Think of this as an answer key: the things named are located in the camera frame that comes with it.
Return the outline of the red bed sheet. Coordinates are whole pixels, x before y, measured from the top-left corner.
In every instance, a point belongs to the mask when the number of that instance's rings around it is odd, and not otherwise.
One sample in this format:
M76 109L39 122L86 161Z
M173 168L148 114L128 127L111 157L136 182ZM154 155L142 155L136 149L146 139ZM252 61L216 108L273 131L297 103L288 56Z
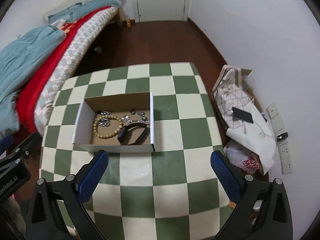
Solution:
M28 82L22 86L21 91L17 94L15 111L18 117L20 131L24 131L27 134L37 131L34 115L39 97L58 63L63 58L65 51L74 40L74 37L78 33L78 29L80 29L87 21L90 21L96 14L100 14L100 16L99 20L94 23L94 26L102 29L117 13L118 9L109 5L94 10L74 22L62 22L62 25L58 27L58 30L62 32L63 41L53 50L53 52L49 53L48 56L41 60L35 73L31 75Z

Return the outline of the white quilted tote bag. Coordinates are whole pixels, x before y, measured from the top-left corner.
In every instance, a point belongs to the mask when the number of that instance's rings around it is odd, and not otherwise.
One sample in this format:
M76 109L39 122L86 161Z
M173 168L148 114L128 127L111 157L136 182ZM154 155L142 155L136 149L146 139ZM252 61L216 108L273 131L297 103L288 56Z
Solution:
M253 97L242 87L241 69L225 64L212 89L212 93L227 128L238 129L241 133L245 133L245 122L241 120L235 121L232 111L233 107L244 111L245 106L253 100Z

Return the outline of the teal blue blanket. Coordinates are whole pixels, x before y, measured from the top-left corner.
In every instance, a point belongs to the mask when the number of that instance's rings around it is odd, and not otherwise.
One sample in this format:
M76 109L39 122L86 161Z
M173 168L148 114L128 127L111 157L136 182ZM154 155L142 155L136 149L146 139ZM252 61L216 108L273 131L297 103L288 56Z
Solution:
M57 22L74 23L99 9L122 6L120 0L75 3L48 16L49 24L28 31L1 50L1 138L20 129L16 110L18 90L67 38L67 34L56 26Z

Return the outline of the white door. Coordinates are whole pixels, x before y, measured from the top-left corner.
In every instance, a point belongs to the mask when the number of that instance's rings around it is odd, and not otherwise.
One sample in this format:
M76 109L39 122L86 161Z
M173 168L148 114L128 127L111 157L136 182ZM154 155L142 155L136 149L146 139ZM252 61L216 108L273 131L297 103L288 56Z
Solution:
M190 0L132 0L135 21L186 21Z

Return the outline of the white cardboard box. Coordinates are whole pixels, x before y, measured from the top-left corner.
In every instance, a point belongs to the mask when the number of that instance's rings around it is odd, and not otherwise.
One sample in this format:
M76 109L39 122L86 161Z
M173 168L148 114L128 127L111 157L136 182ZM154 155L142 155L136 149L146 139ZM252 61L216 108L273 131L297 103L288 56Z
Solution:
M125 125L147 124L149 134L141 145L121 145L117 139ZM150 92L86 98L76 116L72 144L88 152L155 152L153 94Z

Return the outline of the black fitness band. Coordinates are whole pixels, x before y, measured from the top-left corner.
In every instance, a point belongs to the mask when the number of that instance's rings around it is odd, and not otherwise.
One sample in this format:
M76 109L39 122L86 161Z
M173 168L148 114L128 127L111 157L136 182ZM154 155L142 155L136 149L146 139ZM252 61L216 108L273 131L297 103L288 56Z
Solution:
M132 123L125 125L118 134L118 141L121 145L141 145L149 134L147 124Z

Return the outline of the white plastic bag red print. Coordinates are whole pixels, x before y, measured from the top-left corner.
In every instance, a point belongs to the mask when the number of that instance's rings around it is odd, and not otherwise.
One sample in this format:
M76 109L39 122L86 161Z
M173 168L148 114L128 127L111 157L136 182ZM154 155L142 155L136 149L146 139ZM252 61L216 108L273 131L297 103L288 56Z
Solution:
M228 161L244 172L254 174L257 171L262 171L262 165L258 155L240 145L238 142L230 140L223 148L223 151Z

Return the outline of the black charger plug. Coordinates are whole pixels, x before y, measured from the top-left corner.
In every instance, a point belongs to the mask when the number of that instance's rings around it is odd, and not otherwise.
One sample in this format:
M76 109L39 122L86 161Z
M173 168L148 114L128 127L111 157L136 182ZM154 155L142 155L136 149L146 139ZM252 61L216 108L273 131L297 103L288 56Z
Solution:
M284 133L281 133L281 134L276 136L276 141L277 142L281 142L281 141L287 139L288 137L289 137L288 133L284 132Z

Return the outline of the diamond pattern mattress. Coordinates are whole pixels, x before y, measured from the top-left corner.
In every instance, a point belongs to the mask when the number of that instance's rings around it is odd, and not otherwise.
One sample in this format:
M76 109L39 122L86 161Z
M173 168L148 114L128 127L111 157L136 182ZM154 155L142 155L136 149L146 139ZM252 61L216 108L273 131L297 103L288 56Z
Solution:
M53 64L53 73L35 104L34 124L40 135L44 135L44 129L50 119L58 91L65 81L72 77L90 45L117 13L116 7L108 6L95 10L73 23L64 24L65 27L69 27L67 34L71 35L71 42L57 57L57 63Z

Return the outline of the small orange bottle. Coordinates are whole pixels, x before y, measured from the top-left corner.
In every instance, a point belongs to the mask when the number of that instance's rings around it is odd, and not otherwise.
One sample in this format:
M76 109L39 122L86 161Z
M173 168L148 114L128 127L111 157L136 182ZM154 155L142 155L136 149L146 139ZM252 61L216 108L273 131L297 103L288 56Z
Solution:
M126 26L127 26L128 28L131 27L131 19L130 19L129 16L127 16L127 19L126 19Z

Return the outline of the white wall socket strip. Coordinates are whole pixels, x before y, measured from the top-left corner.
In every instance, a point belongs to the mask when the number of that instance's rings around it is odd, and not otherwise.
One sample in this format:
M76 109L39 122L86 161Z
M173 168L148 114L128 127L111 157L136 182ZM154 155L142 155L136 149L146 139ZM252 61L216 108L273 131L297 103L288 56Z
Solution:
M276 145L279 152L282 174L292 173L291 153L289 149L289 134L285 129L281 114L273 102L266 108L272 130L274 132Z

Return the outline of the black smartphone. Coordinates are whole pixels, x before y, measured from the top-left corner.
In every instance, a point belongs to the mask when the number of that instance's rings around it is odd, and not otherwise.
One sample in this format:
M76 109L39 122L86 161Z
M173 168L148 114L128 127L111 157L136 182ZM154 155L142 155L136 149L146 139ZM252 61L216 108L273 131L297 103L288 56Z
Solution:
M232 108L232 116L233 116L233 120L241 120L244 122L248 122L250 124L254 123L251 113L240 110L235 107Z

